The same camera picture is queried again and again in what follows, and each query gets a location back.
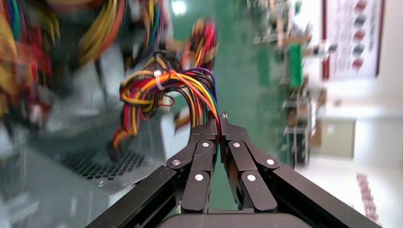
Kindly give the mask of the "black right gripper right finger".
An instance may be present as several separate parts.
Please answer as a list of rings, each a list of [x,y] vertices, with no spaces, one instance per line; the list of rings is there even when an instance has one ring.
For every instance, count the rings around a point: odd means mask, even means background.
[[[220,115],[220,149],[239,223],[257,228],[375,228],[377,224],[273,155]]]

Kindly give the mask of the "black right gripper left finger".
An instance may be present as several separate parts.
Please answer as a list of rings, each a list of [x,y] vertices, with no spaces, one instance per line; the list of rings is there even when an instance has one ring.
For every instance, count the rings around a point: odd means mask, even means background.
[[[89,228],[164,228],[182,214],[205,214],[217,159],[214,121],[193,129],[189,143],[88,224]]]

